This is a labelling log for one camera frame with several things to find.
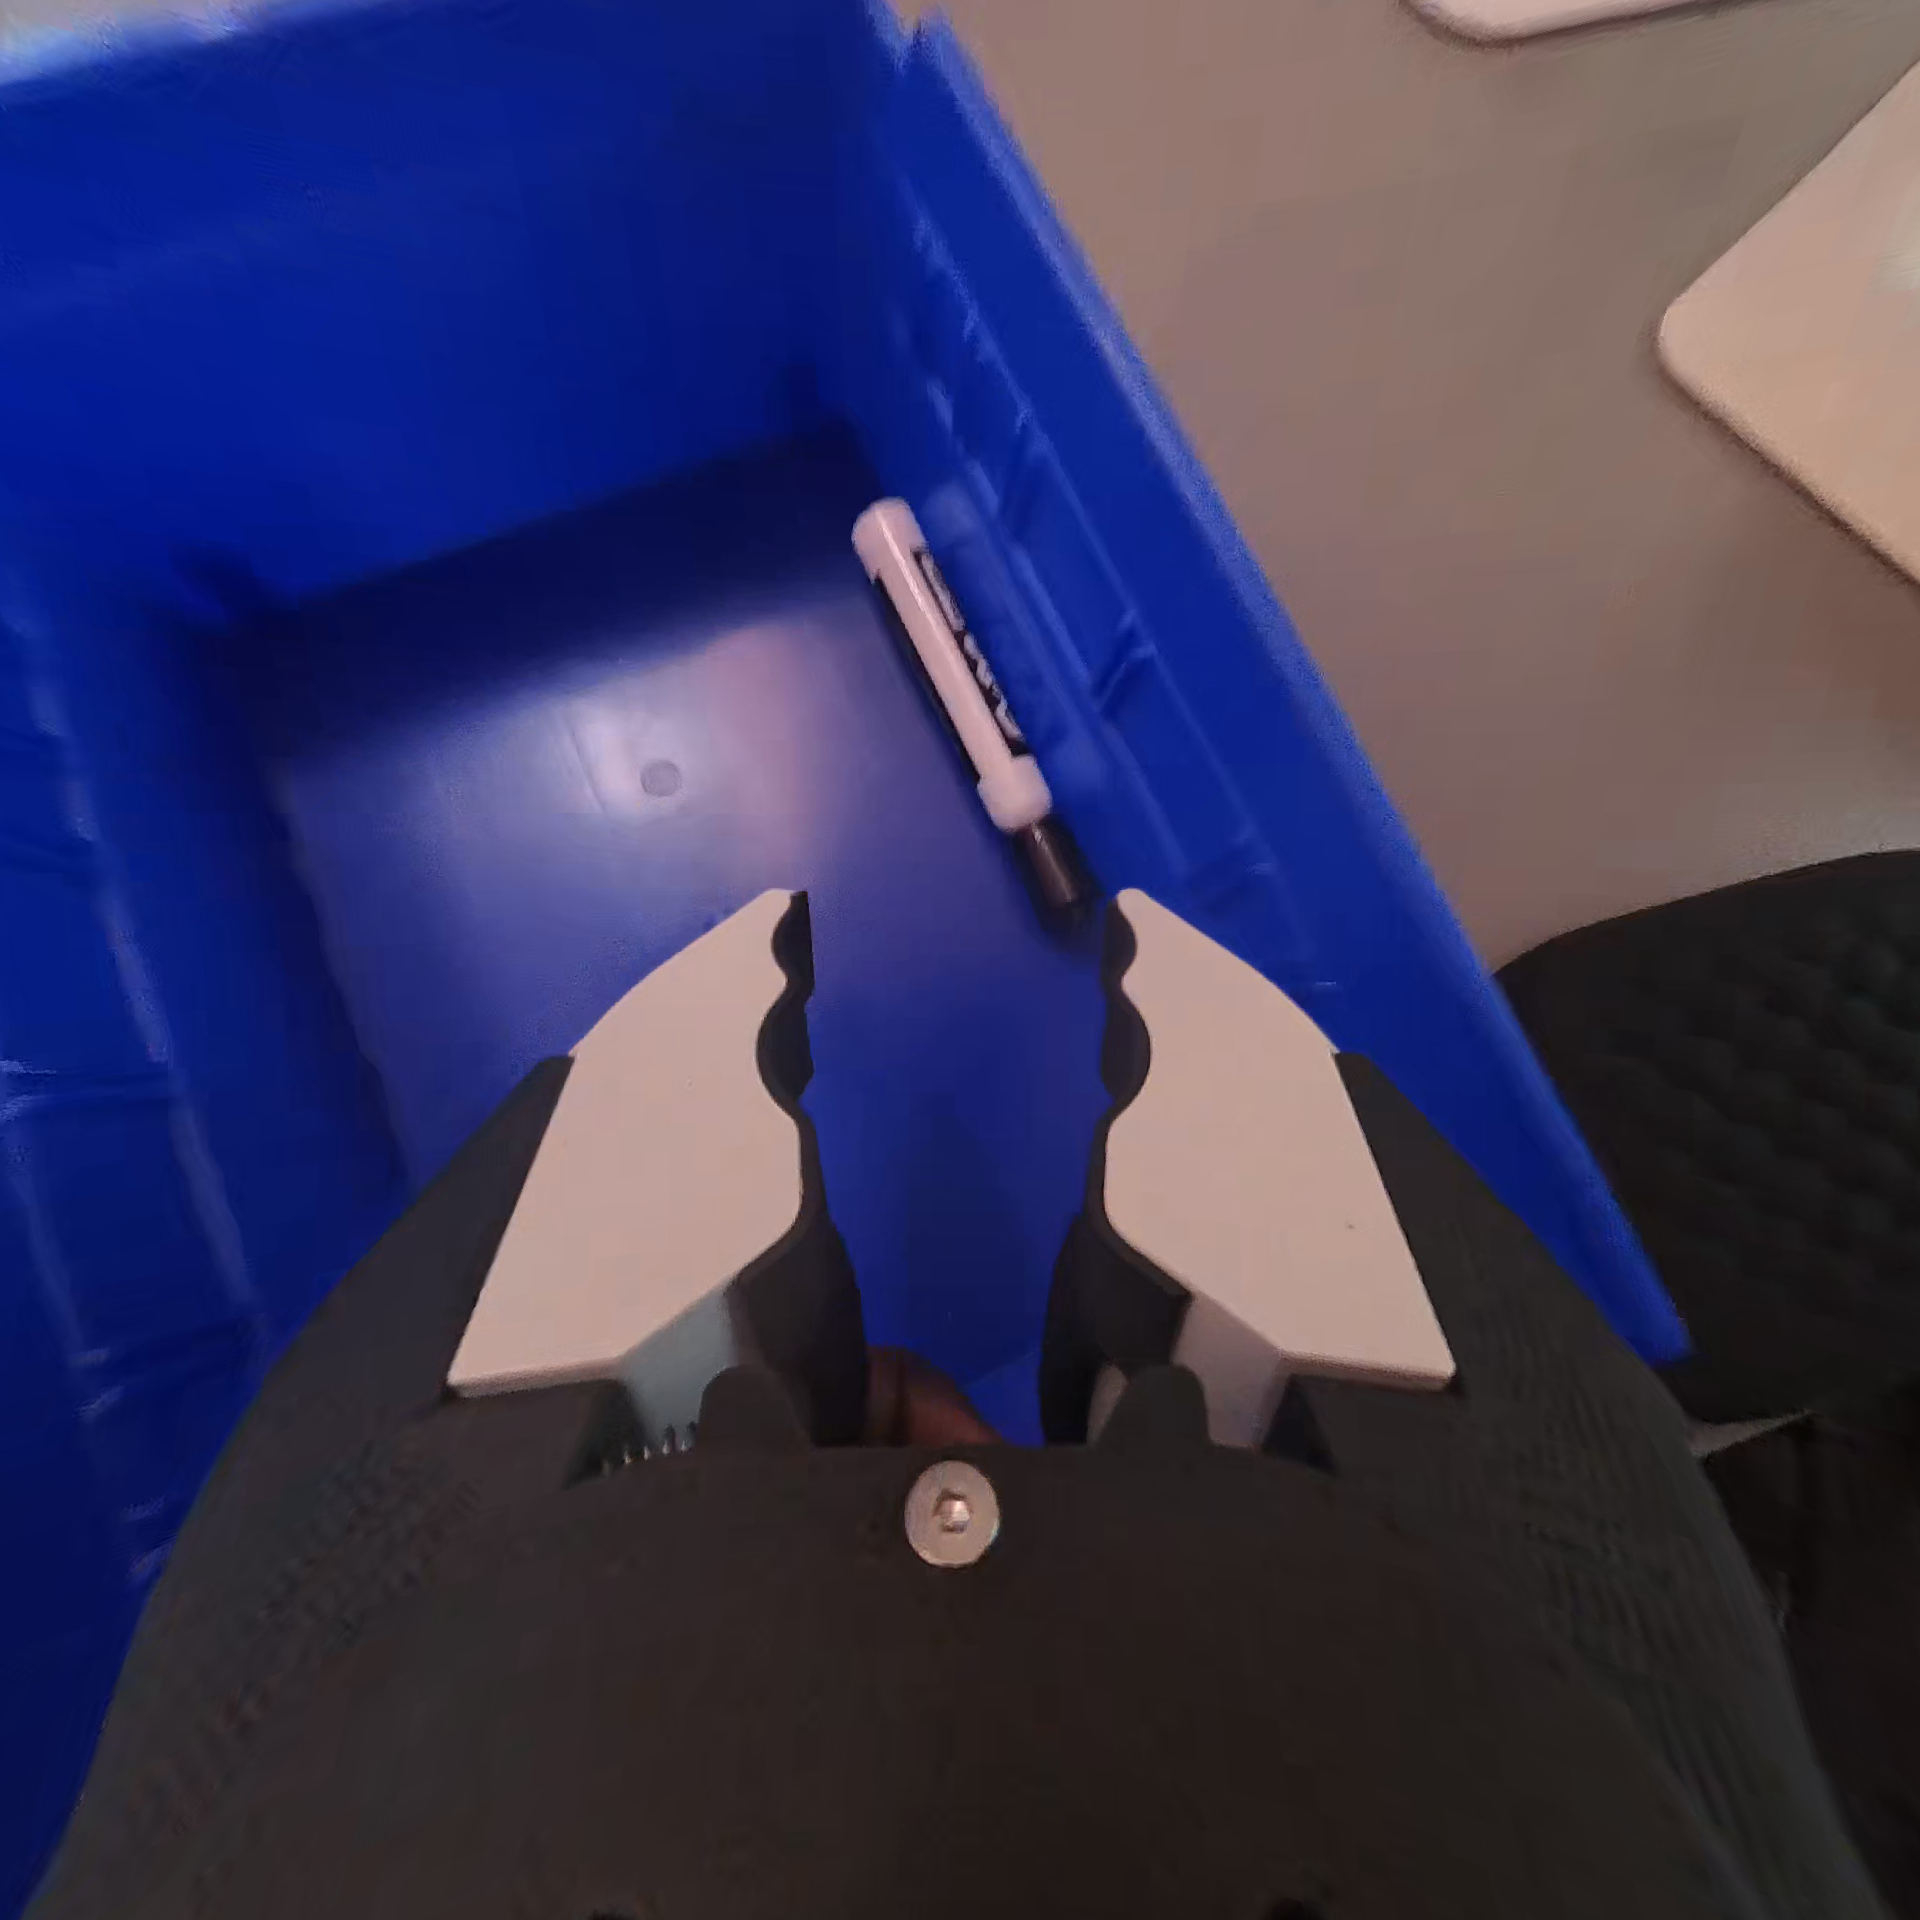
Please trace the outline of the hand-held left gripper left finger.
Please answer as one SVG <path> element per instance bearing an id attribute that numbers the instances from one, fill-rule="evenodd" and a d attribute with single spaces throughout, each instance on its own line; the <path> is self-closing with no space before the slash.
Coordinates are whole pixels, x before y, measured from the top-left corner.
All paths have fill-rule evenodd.
<path id="1" fill-rule="evenodd" d="M 864 1439 L 866 1334 L 804 1119 L 804 894 L 765 894 L 636 979 L 565 1058 L 555 1113 L 451 1359 L 451 1398 L 627 1388 L 690 1439 L 757 1363 L 804 1439 Z"/>

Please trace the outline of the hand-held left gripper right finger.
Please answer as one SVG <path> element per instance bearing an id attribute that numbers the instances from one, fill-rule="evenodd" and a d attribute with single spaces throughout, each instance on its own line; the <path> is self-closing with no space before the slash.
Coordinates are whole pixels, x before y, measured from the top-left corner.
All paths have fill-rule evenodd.
<path id="1" fill-rule="evenodd" d="M 1107 904 L 1107 1119 L 1046 1307 L 1046 1439 L 1088 1445 L 1183 1363 L 1220 1445 L 1295 1377 L 1458 1388 L 1352 1050 L 1150 894 Z"/>

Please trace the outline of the black whiteboard marker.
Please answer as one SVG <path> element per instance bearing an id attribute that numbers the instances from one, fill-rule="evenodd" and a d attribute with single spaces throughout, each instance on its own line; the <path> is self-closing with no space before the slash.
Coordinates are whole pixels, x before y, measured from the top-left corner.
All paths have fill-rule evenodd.
<path id="1" fill-rule="evenodd" d="M 958 744 L 983 816 L 1005 835 L 1046 829 L 1050 784 L 1034 770 L 1034 744 L 1012 722 L 1012 703 L 1005 703 L 970 613 L 954 601 L 954 590 L 924 544 L 924 518 L 898 497 L 866 500 L 850 518 L 850 555 L 864 555 L 864 575 L 898 631 L 898 652 L 924 675 L 944 741 Z"/>

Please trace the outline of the blue plastic bin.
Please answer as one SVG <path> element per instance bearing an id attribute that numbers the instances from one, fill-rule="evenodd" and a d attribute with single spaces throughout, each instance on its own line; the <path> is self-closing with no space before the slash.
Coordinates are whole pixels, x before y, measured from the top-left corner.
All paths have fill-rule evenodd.
<path id="1" fill-rule="evenodd" d="M 866 1334 L 1034 1435 L 1099 939 L 898 664 L 909 497 L 1107 894 L 1665 1311 L 944 26 L 224 6 L 6 53 L 6 1904 L 310 1307 L 757 894 Z"/>

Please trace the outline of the white whiteboard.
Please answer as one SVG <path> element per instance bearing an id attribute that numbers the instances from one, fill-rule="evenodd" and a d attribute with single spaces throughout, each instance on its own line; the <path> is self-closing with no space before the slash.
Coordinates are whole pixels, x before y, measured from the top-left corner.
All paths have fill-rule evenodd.
<path id="1" fill-rule="evenodd" d="M 1920 72 L 1665 314 L 1663 377 L 1920 578 Z"/>

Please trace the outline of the black knobbly rounded object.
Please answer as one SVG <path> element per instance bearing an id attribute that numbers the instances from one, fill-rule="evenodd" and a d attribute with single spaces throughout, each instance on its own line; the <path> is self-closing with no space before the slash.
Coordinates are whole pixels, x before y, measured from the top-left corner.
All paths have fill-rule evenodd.
<path id="1" fill-rule="evenodd" d="M 1700 1422 L 1920 1377 L 1920 851 L 1564 927 L 1497 994 L 1692 1346 Z"/>

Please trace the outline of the white table sign stand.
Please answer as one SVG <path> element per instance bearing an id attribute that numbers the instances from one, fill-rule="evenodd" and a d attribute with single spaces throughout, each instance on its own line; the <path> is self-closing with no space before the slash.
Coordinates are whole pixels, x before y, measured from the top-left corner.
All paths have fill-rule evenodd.
<path id="1" fill-rule="evenodd" d="M 1604 29 L 1649 19 L 1682 19 L 1692 0 L 1408 0 L 1417 26 L 1460 44 L 1527 44 L 1564 29 Z"/>

